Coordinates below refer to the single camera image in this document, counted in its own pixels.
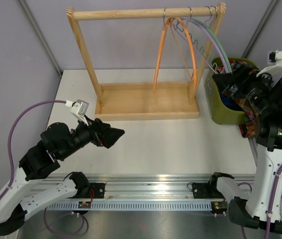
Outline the brown multicolour plaid shirt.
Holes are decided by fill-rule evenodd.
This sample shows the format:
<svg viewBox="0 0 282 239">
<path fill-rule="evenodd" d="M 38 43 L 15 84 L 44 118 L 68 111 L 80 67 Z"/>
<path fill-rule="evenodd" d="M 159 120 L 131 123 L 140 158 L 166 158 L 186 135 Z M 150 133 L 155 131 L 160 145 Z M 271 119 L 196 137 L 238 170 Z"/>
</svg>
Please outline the brown multicolour plaid shirt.
<svg viewBox="0 0 282 239">
<path fill-rule="evenodd" d="M 230 60 L 232 70 L 238 69 L 241 65 L 250 66 L 250 63 L 247 61 L 237 61 Z M 223 64 L 218 65 L 215 68 L 217 73 L 223 74 L 225 72 Z M 256 136 L 256 114 L 255 109 L 251 106 L 250 102 L 246 98 L 236 98 L 233 99 L 236 104 L 239 105 L 241 111 L 244 112 L 244 122 L 240 123 L 239 130 L 243 138 L 252 138 Z"/>
</svg>

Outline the orange hanger of plaid shirt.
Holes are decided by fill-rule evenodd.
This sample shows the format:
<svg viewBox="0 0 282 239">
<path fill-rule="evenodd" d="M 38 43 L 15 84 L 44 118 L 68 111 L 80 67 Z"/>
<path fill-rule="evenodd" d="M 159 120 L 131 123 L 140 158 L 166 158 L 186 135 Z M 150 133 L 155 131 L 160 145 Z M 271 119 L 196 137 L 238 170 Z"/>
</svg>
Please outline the orange hanger of plaid shirt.
<svg viewBox="0 0 282 239">
<path fill-rule="evenodd" d="M 162 54 L 164 50 L 164 45 L 165 45 L 165 39 L 166 39 L 166 34 L 167 34 L 167 28 L 170 22 L 170 19 L 168 18 L 165 20 L 165 14 L 166 14 L 166 8 L 163 10 L 163 28 L 161 31 L 161 37 L 160 37 L 160 43 L 159 43 L 159 48 L 158 48 L 158 55 L 157 55 L 157 62 L 156 62 L 156 68 L 155 68 L 155 73 L 154 73 L 154 79 L 153 79 L 153 94 L 156 93 L 156 88 L 157 88 L 157 80 L 158 80 L 158 74 L 159 74 L 159 69 L 161 65 L 161 60 L 162 60 Z"/>
</svg>

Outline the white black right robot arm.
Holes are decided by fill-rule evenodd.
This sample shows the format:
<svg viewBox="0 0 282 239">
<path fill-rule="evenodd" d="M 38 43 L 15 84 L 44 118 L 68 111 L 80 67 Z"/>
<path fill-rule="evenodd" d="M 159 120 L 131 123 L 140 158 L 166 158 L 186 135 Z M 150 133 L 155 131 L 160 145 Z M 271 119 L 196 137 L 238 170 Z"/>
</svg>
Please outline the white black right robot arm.
<svg viewBox="0 0 282 239">
<path fill-rule="evenodd" d="M 213 75 L 213 80 L 222 94 L 242 97 L 256 110 L 256 142 L 261 149 L 249 195 L 232 175 L 220 172 L 210 176 L 208 193 L 228 202 L 232 223 L 282 235 L 282 77 L 273 83 L 271 73 L 242 65 L 231 73 Z"/>
</svg>

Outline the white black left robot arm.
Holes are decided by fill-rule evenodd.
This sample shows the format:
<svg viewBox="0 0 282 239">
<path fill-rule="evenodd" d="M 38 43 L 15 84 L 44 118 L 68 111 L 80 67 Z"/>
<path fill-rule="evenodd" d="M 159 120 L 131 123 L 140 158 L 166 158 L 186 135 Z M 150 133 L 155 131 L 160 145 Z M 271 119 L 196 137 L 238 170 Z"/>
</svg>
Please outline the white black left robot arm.
<svg viewBox="0 0 282 239">
<path fill-rule="evenodd" d="M 36 195 L 28 193 L 60 168 L 60 161 L 87 144 L 110 148 L 124 134 L 123 129 L 111 127 L 100 119 L 88 124 L 79 122 L 75 129 L 62 122 L 51 124 L 41 133 L 38 144 L 19 161 L 12 185 L 0 198 L 0 236 L 17 231 L 37 212 L 62 199 L 86 197 L 90 182 L 83 172 L 73 172 L 62 183 Z"/>
</svg>

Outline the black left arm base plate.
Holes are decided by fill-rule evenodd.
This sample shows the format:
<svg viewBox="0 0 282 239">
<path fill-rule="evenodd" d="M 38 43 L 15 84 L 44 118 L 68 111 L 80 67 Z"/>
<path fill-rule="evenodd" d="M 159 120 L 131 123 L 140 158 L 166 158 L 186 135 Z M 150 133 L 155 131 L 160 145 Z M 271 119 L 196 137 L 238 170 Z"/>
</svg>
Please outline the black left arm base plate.
<svg viewBox="0 0 282 239">
<path fill-rule="evenodd" d="M 105 183 L 92 182 L 88 188 L 80 190 L 75 196 L 69 197 L 69 199 L 103 199 L 105 194 Z"/>
</svg>

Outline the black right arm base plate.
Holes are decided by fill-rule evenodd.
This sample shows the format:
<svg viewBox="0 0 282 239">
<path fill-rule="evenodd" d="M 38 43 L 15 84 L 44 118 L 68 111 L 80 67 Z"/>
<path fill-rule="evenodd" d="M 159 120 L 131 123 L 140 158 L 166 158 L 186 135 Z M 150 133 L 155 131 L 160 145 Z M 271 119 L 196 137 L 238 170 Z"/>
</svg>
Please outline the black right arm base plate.
<svg viewBox="0 0 282 239">
<path fill-rule="evenodd" d="M 223 195 L 209 183 L 192 183 L 194 199 L 221 199 Z"/>
</svg>

